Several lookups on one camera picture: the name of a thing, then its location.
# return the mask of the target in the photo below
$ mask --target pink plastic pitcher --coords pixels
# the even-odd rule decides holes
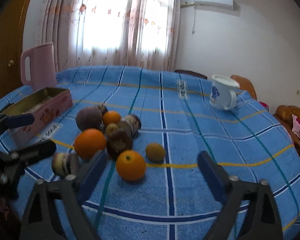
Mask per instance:
[[[30,58],[30,77],[26,79],[26,57]],[[33,91],[44,87],[55,87],[57,85],[56,71],[54,67],[53,43],[28,49],[21,55],[21,81],[24,85],[31,85]]]

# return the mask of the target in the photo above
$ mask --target white label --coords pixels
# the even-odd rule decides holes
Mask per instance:
[[[179,95],[179,97],[181,99],[189,100],[187,82],[185,80],[178,79],[177,80],[177,85],[178,85],[178,95]]]
[[[54,122],[50,124],[40,135],[39,139],[36,142],[42,142],[44,140],[51,139],[61,128],[62,128],[61,123]]]

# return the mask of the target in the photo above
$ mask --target door knob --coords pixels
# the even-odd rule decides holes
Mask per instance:
[[[14,61],[10,60],[9,63],[8,63],[8,67],[12,67],[13,65],[14,65]]]

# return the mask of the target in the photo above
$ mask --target yellow stripe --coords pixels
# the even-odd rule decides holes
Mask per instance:
[[[19,91],[19,89],[16,89],[16,91],[18,92],[18,94],[19,94],[22,98],[24,98],[24,95]]]
[[[84,81],[77,81],[76,82],[77,84],[83,84]],[[88,85],[106,85],[106,86],[122,86],[122,87],[133,87],[133,88],[139,88],[139,85],[133,85],[133,84],[125,84],[125,83],[112,83],[112,82],[85,82],[86,84]],[[69,85],[71,83],[62,83],[60,85]],[[165,87],[155,87],[155,86],[140,86],[141,88],[147,88],[147,89],[162,89],[162,90],[170,90],[170,91],[178,91],[177,88],[165,88]],[[197,91],[194,91],[194,90],[188,90],[188,93],[190,94],[198,94],[200,96],[204,96],[204,97],[209,97],[210,94],[204,94],[204,93],[201,93],[201,92],[197,92]]]
[[[70,148],[74,150],[74,147],[72,145],[60,142],[58,140],[55,139],[51,139],[52,141],[54,141],[56,144],[59,144],[61,146]],[[273,158],[276,158],[277,156],[279,156],[280,154],[282,154],[283,152],[285,152],[287,149],[293,147],[292,144],[288,145],[287,147],[283,148],[282,150],[280,150],[279,152],[277,152],[276,154],[273,155]],[[271,161],[271,158],[268,158],[266,160],[263,160],[261,162],[257,162],[257,163],[218,163],[221,166],[235,166],[235,167],[255,167],[255,166],[259,166],[262,165],[264,163],[267,163]],[[196,168],[198,167],[198,165],[196,163],[193,164],[173,164],[173,163],[163,163],[163,164],[155,164],[155,163],[147,163],[147,166],[149,168],[175,168],[175,169],[192,169],[192,168]]]
[[[294,224],[294,222],[296,222],[296,220],[297,220],[297,218],[295,218],[294,220],[292,220],[288,225],[284,226],[284,227],[282,228],[282,231],[285,231],[285,230],[287,230],[289,227],[291,227],[291,226]]]
[[[284,226],[282,228],[282,231],[287,230],[289,227],[291,227],[295,222],[297,221],[297,218],[293,219],[288,225]]]
[[[276,158],[277,156],[279,156],[281,153],[283,153],[284,151],[286,151],[287,149],[294,147],[292,144],[289,144],[287,147],[283,148],[282,150],[280,150],[279,152],[277,152],[275,155],[273,155],[273,158]],[[221,166],[236,166],[236,167],[255,167],[255,166],[259,166],[262,164],[265,164],[269,161],[271,161],[271,158],[268,158],[266,160],[263,160],[261,162],[257,162],[257,163],[219,163],[219,165]]]
[[[192,169],[197,168],[198,165],[196,163],[194,164],[154,164],[154,163],[147,163],[147,167],[149,168],[175,168],[175,169]]]
[[[87,104],[92,104],[92,105],[100,105],[100,104],[104,104],[102,102],[94,102],[94,101],[79,101],[79,100],[73,100],[74,103],[78,103],[78,102],[82,102],[82,103],[87,103]],[[114,105],[114,104],[104,104],[105,106],[110,106],[110,107],[115,107],[115,108],[122,108],[122,109],[130,109],[128,106],[121,106],[121,105]],[[184,111],[169,111],[169,110],[160,110],[160,109],[152,109],[152,108],[141,108],[141,107],[134,107],[134,110],[142,110],[142,111],[148,111],[148,112],[156,112],[156,113],[168,113],[168,114],[186,114],[191,116],[191,113],[188,112],[184,112]],[[255,116],[256,114],[261,114],[263,112],[265,112],[266,109],[255,112],[253,114],[247,115],[243,118],[241,118],[240,120],[223,120],[223,119],[218,119],[218,118],[214,118],[213,116],[209,116],[209,115],[205,115],[205,114],[194,114],[194,116],[199,116],[199,117],[205,117],[205,118],[210,118],[210,119],[215,119],[221,122],[228,122],[228,123],[238,123],[242,120],[245,120],[247,118],[250,118],[252,116]]]
[[[55,142],[55,143],[58,144],[58,145],[61,145],[61,146],[64,146],[64,147],[67,147],[67,148],[70,148],[70,149],[73,149],[73,150],[74,150],[74,147],[73,147],[72,145],[69,145],[69,144],[60,142],[60,141],[55,140],[55,139],[51,139],[51,141]]]

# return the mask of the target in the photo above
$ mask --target table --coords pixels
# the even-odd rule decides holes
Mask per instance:
[[[122,181],[114,163],[107,167],[83,209],[97,223],[101,239],[202,239],[221,208],[215,202],[196,165],[206,150],[229,174],[242,180],[269,181],[282,220],[284,239],[300,229],[300,159],[286,130],[247,92],[240,92],[233,111],[209,105],[211,82],[180,73],[153,72],[137,67],[95,66],[68,69],[57,75],[58,87],[71,90],[73,107],[53,123],[61,128],[53,136],[58,152],[73,152],[80,133],[76,113],[86,106],[104,103],[122,117],[134,113],[142,129],[133,150],[145,157],[148,143],[158,142],[167,155],[164,164],[151,163],[143,183]],[[180,98],[177,80],[187,84],[187,98]],[[0,109],[31,94],[21,87],[0,100]],[[0,150],[15,147],[8,133],[0,138]],[[55,181],[51,158],[26,169],[19,183],[19,199],[13,203],[23,214],[34,182]],[[61,203],[57,203],[68,239],[75,239]],[[230,239],[238,234],[247,203],[242,203]]]

